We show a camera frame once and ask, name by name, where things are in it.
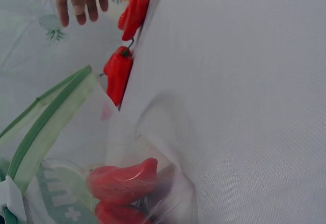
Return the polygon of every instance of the white cloth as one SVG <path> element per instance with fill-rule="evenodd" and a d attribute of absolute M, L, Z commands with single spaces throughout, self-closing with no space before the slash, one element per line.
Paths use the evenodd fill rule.
<path fill-rule="evenodd" d="M 176 145 L 200 223 L 326 223 L 325 10 L 152 0 L 121 112 Z"/>

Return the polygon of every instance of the red chili pepper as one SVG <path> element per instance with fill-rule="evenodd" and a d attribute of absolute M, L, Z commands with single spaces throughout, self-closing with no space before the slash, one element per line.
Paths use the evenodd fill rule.
<path fill-rule="evenodd" d="M 129 0 L 126 11 L 121 15 L 118 28 L 123 30 L 123 41 L 131 40 L 137 29 L 144 23 L 149 0 Z"/>
<path fill-rule="evenodd" d="M 103 224 L 151 224 L 146 215 L 135 206 L 112 206 L 99 202 L 95 215 Z"/>
<path fill-rule="evenodd" d="M 119 47 L 103 69 L 104 74 L 107 75 L 106 93 L 112 99 L 115 106 L 122 103 L 133 64 L 129 48 L 130 46 Z"/>
<path fill-rule="evenodd" d="M 86 183 L 95 198 L 110 204 L 129 205 L 156 188 L 156 170 L 155 158 L 126 168 L 103 166 L 93 170 Z"/>

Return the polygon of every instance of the zip-lock bag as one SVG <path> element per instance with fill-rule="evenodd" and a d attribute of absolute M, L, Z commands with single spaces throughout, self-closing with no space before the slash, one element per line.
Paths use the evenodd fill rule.
<path fill-rule="evenodd" d="M 118 112 L 87 66 L 0 134 L 6 224 L 196 223 L 193 184 Z"/>

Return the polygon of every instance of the green zipper seal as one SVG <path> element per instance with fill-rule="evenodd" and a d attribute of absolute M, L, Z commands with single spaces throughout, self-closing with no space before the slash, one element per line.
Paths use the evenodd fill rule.
<path fill-rule="evenodd" d="M 57 95 L 57 97 L 52 102 L 50 102 L 49 106 L 35 121 L 31 129 L 28 131 L 28 133 L 26 134 L 26 136 L 18 146 L 8 169 L 8 176 L 10 176 L 13 180 L 16 177 L 20 164 L 24 160 L 26 153 L 30 149 L 31 145 L 33 144 L 38 134 L 42 131 L 46 123 L 50 120 L 53 114 L 59 109 L 59 107 L 64 103 L 64 101 L 69 97 L 69 95 L 83 82 L 83 80 L 91 72 L 92 72 L 91 67 L 87 66 L 79 70 L 75 74 L 71 75 L 70 77 L 66 78 L 65 80 L 63 80 L 62 82 L 60 82 L 59 84 L 57 84 L 56 86 L 54 86 L 53 88 L 45 92 L 40 97 L 36 98 L 36 100 L 23 113 L 21 113 L 7 128 L 5 128 L 2 133 L 0 133 L 0 139 L 1 139 L 10 130 L 12 130 L 19 122 L 21 122 L 26 116 L 28 116 L 28 114 L 39 103 L 41 103 L 44 99 L 46 99 L 51 94 L 56 92 L 58 89 L 66 85 L 66 87 L 63 88 L 63 90 Z M 5 179 L 6 178 L 0 169 L 0 181 L 5 181 Z M 12 214 L 8 210 L 8 208 L 4 208 L 3 213 L 4 213 L 6 224 L 20 224 L 20 221 L 17 219 L 17 217 L 14 214 Z"/>
<path fill-rule="evenodd" d="M 15 180 L 16 173 L 22 162 L 26 152 L 29 150 L 34 139 L 39 132 L 57 111 L 65 99 L 74 91 L 74 89 L 92 72 L 90 66 L 83 68 L 61 92 L 53 100 L 53 102 L 45 109 L 41 116 L 36 120 L 31 129 L 28 131 L 20 145 L 18 146 L 16 153 L 14 154 L 12 161 L 8 169 L 8 175 Z"/>
<path fill-rule="evenodd" d="M 57 84 L 56 86 L 54 86 L 53 88 L 51 88 L 50 90 L 42 94 L 40 97 L 36 98 L 35 101 L 26 110 L 24 110 L 12 123 L 10 123 L 9 126 L 7 126 L 2 133 L 0 133 L 0 139 L 3 136 L 5 136 L 5 134 L 7 134 L 11 129 L 13 129 L 21 120 L 23 120 L 40 102 L 42 102 L 42 100 L 50 96 L 52 93 L 54 93 L 55 91 L 57 91 L 58 89 L 66 85 L 67 83 L 71 82 L 82 71 L 83 69 L 70 75 L 68 78 L 64 79 L 62 82 L 60 82 L 59 84 Z"/>

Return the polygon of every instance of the pepper stem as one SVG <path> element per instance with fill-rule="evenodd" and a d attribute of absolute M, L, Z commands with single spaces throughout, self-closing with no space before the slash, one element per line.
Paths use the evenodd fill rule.
<path fill-rule="evenodd" d="M 129 49 L 131 48 L 131 46 L 133 45 L 133 43 L 134 43 L 134 38 L 131 39 L 131 44 L 126 48 L 126 50 L 124 50 L 124 51 L 121 53 L 123 56 L 125 56 L 125 57 L 128 56 L 128 51 L 129 51 Z"/>

